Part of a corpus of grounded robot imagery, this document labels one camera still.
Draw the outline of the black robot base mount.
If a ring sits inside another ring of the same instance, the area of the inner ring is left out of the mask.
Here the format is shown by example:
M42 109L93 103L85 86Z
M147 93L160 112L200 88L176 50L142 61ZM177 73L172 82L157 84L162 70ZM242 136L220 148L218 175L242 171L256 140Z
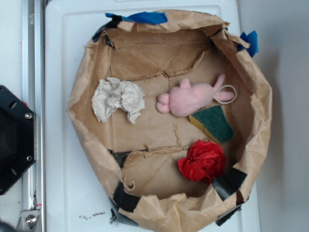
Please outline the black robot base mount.
M0 194L4 195L35 162L35 113L0 86Z

